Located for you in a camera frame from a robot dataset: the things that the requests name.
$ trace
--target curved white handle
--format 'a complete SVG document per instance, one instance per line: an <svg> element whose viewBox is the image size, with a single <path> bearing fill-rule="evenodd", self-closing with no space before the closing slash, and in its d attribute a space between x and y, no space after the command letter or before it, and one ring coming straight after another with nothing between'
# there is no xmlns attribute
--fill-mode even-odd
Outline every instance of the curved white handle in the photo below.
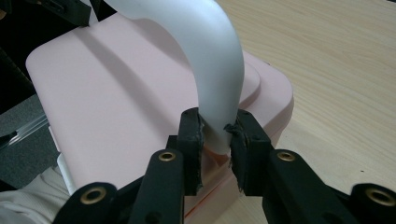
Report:
<svg viewBox="0 0 396 224"><path fill-rule="evenodd" d="M213 0L105 0L129 19L159 23L181 46L194 73L205 144L218 154L229 151L244 81L239 38Z"/></svg>

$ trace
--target gray carpet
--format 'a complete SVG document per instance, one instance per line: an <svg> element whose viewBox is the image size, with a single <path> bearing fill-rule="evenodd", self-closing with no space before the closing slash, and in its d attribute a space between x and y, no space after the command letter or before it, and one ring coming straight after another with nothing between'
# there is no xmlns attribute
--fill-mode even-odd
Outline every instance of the gray carpet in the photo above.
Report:
<svg viewBox="0 0 396 224"><path fill-rule="evenodd" d="M12 133L44 113L36 95L0 115L0 136ZM59 155L49 125L19 143L0 150L0 179L21 188L48 167L56 165Z"/></svg>

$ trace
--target wooden table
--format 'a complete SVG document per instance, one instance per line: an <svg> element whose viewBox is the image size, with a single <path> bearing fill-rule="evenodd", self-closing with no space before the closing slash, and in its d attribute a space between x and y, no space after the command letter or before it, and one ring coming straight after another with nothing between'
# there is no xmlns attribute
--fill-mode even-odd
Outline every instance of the wooden table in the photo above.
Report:
<svg viewBox="0 0 396 224"><path fill-rule="evenodd" d="M282 71L295 106L277 145L329 186L396 191L396 4L385 0L219 0L244 50ZM217 220L266 223L241 197Z"/></svg>

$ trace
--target table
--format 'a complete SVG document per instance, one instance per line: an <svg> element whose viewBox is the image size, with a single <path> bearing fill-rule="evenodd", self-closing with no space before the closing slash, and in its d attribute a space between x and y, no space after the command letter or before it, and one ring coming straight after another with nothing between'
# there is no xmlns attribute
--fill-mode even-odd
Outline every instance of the table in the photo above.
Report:
<svg viewBox="0 0 396 224"><path fill-rule="evenodd" d="M294 112L277 145L329 186L396 190L396 4L385 0L219 0L244 50L283 72ZM241 198L215 222L266 223Z"/></svg>

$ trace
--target wood grain surface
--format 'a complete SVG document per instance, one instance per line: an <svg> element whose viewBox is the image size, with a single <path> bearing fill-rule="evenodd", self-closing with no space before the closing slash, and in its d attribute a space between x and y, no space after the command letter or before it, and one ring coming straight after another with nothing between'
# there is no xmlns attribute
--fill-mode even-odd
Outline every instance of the wood grain surface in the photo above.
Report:
<svg viewBox="0 0 396 224"><path fill-rule="evenodd" d="M386 0L219 0L244 50L294 89L277 145L296 151L329 186L396 191L396 4ZM241 196L216 223L266 223Z"/></svg>

